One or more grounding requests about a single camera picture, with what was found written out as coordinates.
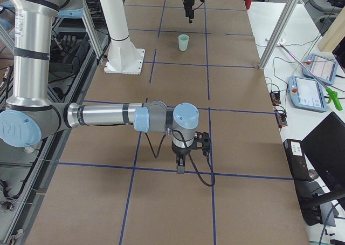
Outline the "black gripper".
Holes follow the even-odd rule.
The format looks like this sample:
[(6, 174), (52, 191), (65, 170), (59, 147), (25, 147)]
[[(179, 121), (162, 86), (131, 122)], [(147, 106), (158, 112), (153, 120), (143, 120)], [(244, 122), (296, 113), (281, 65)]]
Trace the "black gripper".
[(176, 145), (172, 145), (172, 151), (176, 154), (176, 173), (185, 173), (185, 158), (190, 154), (192, 148), (181, 148)]
[(183, 5), (185, 9), (185, 16), (189, 18), (189, 23), (191, 24), (194, 19), (194, 8), (193, 5), (195, 4), (195, 0), (183, 0)]

